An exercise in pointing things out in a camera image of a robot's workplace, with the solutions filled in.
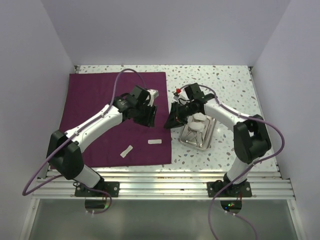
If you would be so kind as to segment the white gauze pad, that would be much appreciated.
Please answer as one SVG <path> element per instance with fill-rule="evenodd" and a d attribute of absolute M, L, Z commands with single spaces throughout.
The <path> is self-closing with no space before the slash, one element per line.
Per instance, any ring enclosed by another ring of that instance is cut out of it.
<path fill-rule="evenodd" d="M 204 122 L 206 119 L 207 119 L 206 115 L 204 115 L 200 112 L 192 115 L 193 122 Z"/>
<path fill-rule="evenodd" d="M 188 123 L 188 128 L 191 131 L 203 132 L 205 127 L 206 127 L 206 125 L 200 121 L 192 121 L 192 122 Z"/>

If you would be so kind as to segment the steel forceps with rings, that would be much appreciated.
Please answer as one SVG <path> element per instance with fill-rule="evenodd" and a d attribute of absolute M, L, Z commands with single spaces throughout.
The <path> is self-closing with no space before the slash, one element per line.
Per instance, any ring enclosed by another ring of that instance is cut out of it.
<path fill-rule="evenodd" d="M 185 136 L 185 142 L 190 144 L 197 143 L 197 132 L 196 131 L 189 131 Z"/>

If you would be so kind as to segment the white bandage strip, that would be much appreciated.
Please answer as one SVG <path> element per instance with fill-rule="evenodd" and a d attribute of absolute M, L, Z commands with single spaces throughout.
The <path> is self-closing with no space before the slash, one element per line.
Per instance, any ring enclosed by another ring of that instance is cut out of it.
<path fill-rule="evenodd" d="M 125 158 L 132 149 L 133 149 L 133 146 L 129 145 L 124 151 L 120 153 L 120 156 L 122 158 Z"/>
<path fill-rule="evenodd" d="M 157 145 L 157 144 L 161 144 L 162 140 L 161 139 L 149 139 L 147 142 L 150 145 Z"/>

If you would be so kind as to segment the steel instrument tray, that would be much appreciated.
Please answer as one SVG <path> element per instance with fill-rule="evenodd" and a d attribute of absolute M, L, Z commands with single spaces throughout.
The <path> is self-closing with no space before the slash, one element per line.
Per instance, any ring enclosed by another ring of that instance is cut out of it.
<path fill-rule="evenodd" d="M 204 128 L 204 131 L 202 132 L 203 134 L 203 147 L 202 148 L 197 148 L 197 147 L 190 147 L 188 145 L 185 144 L 185 137 L 187 135 L 187 133 L 189 131 L 193 131 L 193 130 L 190 130 L 188 128 L 188 123 L 190 122 L 193 122 L 193 116 L 190 116 L 187 120 L 187 124 L 183 127 L 183 129 L 181 130 L 180 132 L 180 135 L 179 135 L 179 142 L 187 147 L 190 147 L 190 148 L 193 148 L 193 149 L 197 149 L 199 151 L 206 151 L 210 148 L 210 145 L 211 145 L 211 141 L 212 141 L 212 137 L 213 137 L 213 133 L 214 133 L 214 130 L 215 130 L 215 127 L 216 127 L 216 120 L 210 116 L 207 116 L 206 115 L 206 120 L 205 121 L 200 121 L 200 122 L 203 122 L 205 124 L 205 128 Z"/>

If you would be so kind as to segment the steel scissors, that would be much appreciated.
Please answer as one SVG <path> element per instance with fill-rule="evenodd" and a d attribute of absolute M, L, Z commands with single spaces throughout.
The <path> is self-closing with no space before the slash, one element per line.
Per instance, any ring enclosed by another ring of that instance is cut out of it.
<path fill-rule="evenodd" d="M 204 143 L 204 138 L 203 138 L 203 132 L 202 131 L 197 131 L 196 132 L 196 144 L 198 148 L 201 148 Z"/>

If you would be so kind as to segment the purple cloth mat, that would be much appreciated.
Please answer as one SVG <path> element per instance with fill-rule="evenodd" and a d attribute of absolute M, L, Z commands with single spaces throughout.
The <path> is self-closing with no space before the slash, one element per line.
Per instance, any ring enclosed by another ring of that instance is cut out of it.
<path fill-rule="evenodd" d="M 133 120 L 108 130 L 95 140 L 83 153 L 83 161 L 89 167 L 130 167 L 166 165 L 172 162 L 171 132 L 164 129 L 169 117 L 168 90 L 165 72 L 123 73 L 116 82 L 116 72 L 71 74 L 60 131 L 70 130 L 109 103 L 112 94 L 129 93 L 134 86 L 146 86 L 158 90 L 159 96 L 154 127 L 139 125 Z M 161 144 L 148 144 L 148 140 L 161 139 Z M 133 149 L 125 158 L 120 156 L 129 145 Z"/>

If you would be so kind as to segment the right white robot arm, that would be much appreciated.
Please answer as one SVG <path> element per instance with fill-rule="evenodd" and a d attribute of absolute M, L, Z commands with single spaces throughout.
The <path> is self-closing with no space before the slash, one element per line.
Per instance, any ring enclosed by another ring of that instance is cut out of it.
<path fill-rule="evenodd" d="M 183 86 L 182 90 L 185 91 L 187 99 L 181 99 L 181 90 L 176 90 L 175 101 L 171 104 L 164 128 L 185 126 L 190 116 L 201 113 L 214 118 L 233 132 L 236 158 L 223 180 L 217 180 L 210 186 L 216 194 L 223 193 L 232 197 L 245 185 L 255 163 L 271 149 L 271 140 L 265 121 L 260 115 L 236 113 L 231 107 L 220 102 L 215 92 L 205 94 L 201 87 L 198 83 Z"/>

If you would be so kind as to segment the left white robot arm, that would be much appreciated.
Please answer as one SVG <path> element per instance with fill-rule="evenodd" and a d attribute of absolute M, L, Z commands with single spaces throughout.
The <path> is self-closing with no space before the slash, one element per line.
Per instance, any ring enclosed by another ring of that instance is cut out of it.
<path fill-rule="evenodd" d="M 135 123 L 154 127 L 159 92 L 136 85 L 130 93 L 115 96 L 102 110 L 82 124 L 61 132 L 55 131 L 48 146 L 48 162 L 65 179 L 75 180 L 86 186 L 92 196 L 103 193 L 102 177 L 88 167 L 83 152 L 96 139 L 111 128 L 132 119 Z"/>

